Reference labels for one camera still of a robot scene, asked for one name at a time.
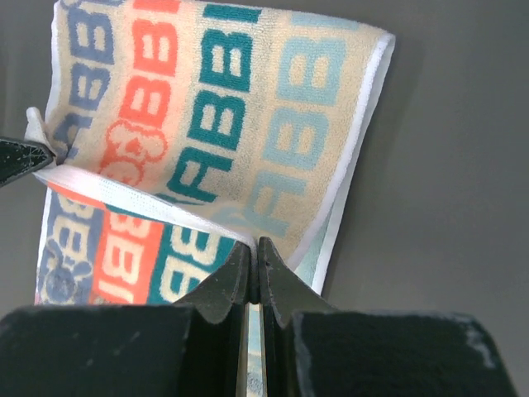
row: teal letter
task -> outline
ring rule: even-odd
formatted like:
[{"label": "teal letter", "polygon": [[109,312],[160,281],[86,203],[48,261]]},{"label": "teal letter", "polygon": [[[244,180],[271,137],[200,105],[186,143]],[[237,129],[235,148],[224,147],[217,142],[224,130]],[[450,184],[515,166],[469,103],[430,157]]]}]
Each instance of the teal letter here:
[{"label": "teal letter", "polygon": [[221,21],[257,23],[259,15],[261,15],[261,10],[255,8],[235,7],[227,4],[208,4],[206,8],[204,8],[203,15],[206,18],[219,19]]},{"label": "teal letter", "polygon": [[[202,39],[202,68],[200,81],[235,91],[250,91],[250,63],[253,42],[245,33],[225,35],[221,31],[208,29]],[[222,59],[215,65],[213,51],[220,48]],[[234,52],[240,52],[240,60]]]},{"label": "teal letter", "polygon": [[[188,168],[188,162],[198,163],[200,169],[194,176],[191,184],[183,184],[181,179]],[[231,170],[231,162],[231,159],[227,159],[221,155],[213,155],[206,151],[195,149],[194,147],[186,147],[180,154],[173,178],[167,183],[167,188],[177,194],[183,194],[193,199],[212,203],[217,198],[217,195],[201,190],[198,186],[206,177],[209,168],[227,172]]]},{"label": "teal letter", "polygon": [[[212,129],[202,128],[204,119],[204,109],[211,106],[214,111]],[[229,133],[219,131],[222,115],[231,113],[231,125]],[[242,122],[245,116],[245,103],[236,97],[219,97],[209,91],[201,91],[195,99],[193,108],[193,118],[189,127],[188,136],[212,145],[224,147],[231,151],[237,149],[241,139]]]}]

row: gray background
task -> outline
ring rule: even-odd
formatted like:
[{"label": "gray background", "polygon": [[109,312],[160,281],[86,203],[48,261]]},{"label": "gray background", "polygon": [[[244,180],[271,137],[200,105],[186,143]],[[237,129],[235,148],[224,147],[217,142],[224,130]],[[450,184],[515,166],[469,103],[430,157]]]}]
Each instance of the gray background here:
[{"label": "gray background", "polygon": [[[324,295],[344,309],[472,313],[529,395],[529,2],[247,0],[356,19],[397,49]],[[45,108],[53,0],[0,2],[0,126]],[[34,294],[44,188],[0,189],[0,316]]]}]

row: towel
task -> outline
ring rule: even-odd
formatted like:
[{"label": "towel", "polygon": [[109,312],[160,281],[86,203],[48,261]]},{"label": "towel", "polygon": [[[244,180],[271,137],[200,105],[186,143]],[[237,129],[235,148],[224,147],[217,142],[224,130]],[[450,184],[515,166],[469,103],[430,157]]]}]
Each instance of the towel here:
[{"label": "towel", "polygon": [[36,303],[172,303],[260,236],[320,293],[393,46],[304,12],[57,2],[45,118],[27,113],[56,154]]}]

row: printed towel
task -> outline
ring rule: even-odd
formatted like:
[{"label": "printed towel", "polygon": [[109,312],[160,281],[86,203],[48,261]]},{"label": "printed towel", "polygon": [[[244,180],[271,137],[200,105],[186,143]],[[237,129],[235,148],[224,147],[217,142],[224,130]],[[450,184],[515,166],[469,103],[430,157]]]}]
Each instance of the printed towel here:
[{"label": "printed towel", "polygon": [[61,0],[52,32],[37,303],[172,303],[259,236],[321,292],[392,35],[175,0]]}]

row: orange letter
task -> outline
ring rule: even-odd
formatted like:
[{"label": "orange letter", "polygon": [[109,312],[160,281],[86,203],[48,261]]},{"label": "orange letter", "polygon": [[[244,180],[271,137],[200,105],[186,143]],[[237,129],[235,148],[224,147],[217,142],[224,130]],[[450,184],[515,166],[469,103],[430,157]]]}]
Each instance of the orange letter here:
[{"label": "orange letter", "polygon": [[171,86],[166,81],[134,76],[126,86],[119,115],[131,122],[161,128],[170,97]]},{"label": "orange letter", "polygon": [[174,76],[178,42],[173,25],[138,20],[132,25],[132,35],[136,69]]},{"label": "orange letter", "polygon": [[179,10],[178,0],[136,0],[134,8],[137,10],[149,10],[159,12],[171,12],[175,14]]}]

